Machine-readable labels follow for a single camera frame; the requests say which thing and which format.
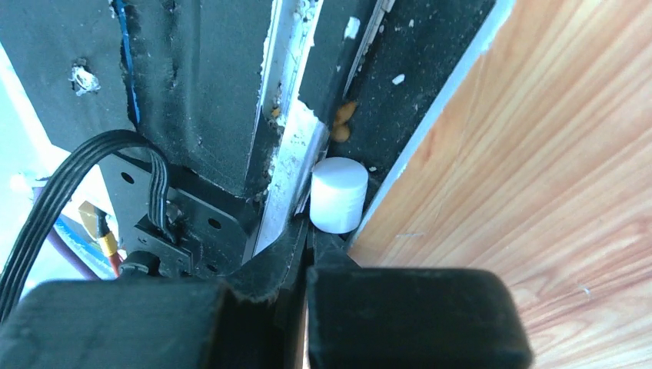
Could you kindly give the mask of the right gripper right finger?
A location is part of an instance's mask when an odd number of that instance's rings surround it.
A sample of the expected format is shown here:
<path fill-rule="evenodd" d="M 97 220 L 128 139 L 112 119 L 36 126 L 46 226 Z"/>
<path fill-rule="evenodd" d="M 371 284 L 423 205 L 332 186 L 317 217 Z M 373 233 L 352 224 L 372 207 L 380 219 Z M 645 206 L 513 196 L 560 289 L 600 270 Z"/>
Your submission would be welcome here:
<path fill-rule="evenodd" d="M 505 283 L 473 268 L 363 267 L 334 234 L 310 228 L 312 368 L 529 368 L 524 325 Z"/>

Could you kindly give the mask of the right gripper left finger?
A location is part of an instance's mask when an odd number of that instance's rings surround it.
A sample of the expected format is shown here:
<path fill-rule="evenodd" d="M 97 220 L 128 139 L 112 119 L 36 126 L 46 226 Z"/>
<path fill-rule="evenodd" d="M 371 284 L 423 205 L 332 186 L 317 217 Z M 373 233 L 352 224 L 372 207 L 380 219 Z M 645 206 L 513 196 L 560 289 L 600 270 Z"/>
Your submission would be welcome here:
<path fill-rule="evenodd" d="M 308 221 L 233 274 L 49 281 L 1 326 L 3 368 L 301 368 Z"/>

